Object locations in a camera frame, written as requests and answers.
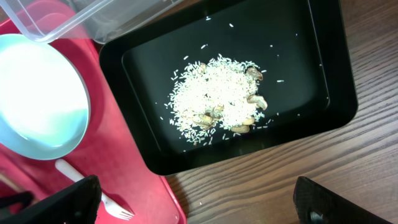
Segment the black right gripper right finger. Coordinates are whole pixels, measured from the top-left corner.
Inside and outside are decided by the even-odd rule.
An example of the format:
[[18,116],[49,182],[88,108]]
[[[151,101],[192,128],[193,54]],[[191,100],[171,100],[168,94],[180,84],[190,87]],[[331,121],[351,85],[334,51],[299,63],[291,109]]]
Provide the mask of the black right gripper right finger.
[[304,224],[391,224],[304,176],[296,181],[293,201]]

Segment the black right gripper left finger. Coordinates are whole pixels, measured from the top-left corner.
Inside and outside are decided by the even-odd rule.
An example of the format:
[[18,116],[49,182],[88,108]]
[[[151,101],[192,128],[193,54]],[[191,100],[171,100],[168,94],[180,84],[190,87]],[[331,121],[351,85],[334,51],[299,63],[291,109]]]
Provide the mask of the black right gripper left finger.
[[96,221],[99,204],[90,189],[95,175],[85,177],[69,187],[33,204],[34,194],[30,191],[1,198],[1,208],[19,204],[20,210],[8,217],[1,217],[1,224],[86,224]]

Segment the white plastic fork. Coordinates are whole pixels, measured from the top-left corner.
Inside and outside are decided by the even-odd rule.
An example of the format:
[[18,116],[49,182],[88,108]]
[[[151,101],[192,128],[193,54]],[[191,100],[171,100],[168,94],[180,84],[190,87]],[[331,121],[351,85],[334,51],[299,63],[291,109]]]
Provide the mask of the white plastic fork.
[[[60,171],[62,174],[75,182],[81,181],[85,178],[79,171],[77,171],[71,164],[69,164],[64,159],[57,159],[55,161],[55,167],[58,171]],[[135,216],[134,212],[126,210],[109,196],[107,196],[104,192],[102,192],[100,189],[100,184],[96,177],[93,178],[93,183],[90,184],[90,189],[94,190],[92,196],[95,199],[95,202],[97,204],[102,202],[104,205],[104,209],[109,215],[121,220],[131,220]]]

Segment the light blue plate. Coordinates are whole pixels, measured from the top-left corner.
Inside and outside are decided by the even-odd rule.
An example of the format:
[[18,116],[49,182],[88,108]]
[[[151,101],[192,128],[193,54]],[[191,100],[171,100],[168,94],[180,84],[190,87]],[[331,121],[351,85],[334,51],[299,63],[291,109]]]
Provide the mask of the light blue plate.
[[91,102],[76,67],[49,44],[1,35],[1,144],[36,160],[61,158],[81,143]]

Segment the wooden chopstick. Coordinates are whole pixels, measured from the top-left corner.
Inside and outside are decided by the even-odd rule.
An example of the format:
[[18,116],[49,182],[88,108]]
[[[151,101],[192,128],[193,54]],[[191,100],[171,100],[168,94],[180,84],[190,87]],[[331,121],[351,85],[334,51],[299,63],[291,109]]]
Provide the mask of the wooden chopstick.
[[11,180],[9,177],[7,177],[5,174],[0,173],[0,179],[1,179],[1,182],[5,183],[8,187],[10,187],[15,192],[21,193],[24,191],[24,189],[21,188],[20,185],[15,183],[13,180]]

